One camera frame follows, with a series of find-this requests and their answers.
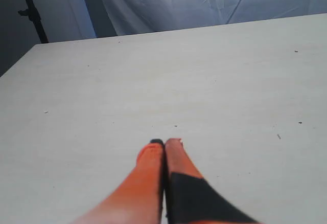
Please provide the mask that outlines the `left gripper orange taped left finger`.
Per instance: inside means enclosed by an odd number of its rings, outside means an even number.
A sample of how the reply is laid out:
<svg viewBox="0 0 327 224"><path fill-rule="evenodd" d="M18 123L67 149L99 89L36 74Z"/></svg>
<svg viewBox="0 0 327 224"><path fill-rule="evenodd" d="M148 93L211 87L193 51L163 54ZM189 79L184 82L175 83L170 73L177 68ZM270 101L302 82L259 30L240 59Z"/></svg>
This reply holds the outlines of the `left gripper orange taped left finger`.
<svg viewBox="0 0 327 224"><path fill-rule="evenodd" d="M164 169L164 143L153 139L139 152L123 182L73 223L160 223Z"/></svg>

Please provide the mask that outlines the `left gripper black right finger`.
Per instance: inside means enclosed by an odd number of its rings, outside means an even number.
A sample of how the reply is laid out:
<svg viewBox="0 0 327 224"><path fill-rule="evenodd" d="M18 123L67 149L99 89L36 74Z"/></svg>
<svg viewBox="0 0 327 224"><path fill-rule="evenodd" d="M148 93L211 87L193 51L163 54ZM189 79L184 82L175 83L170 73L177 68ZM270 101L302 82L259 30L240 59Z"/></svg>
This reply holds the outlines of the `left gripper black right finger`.
<svg viewBox="0 0 327 224"><path fill-rule="evenodd" d="M168 223L258 223L222 197L187 155L181 139L165 143Z"/></svg>

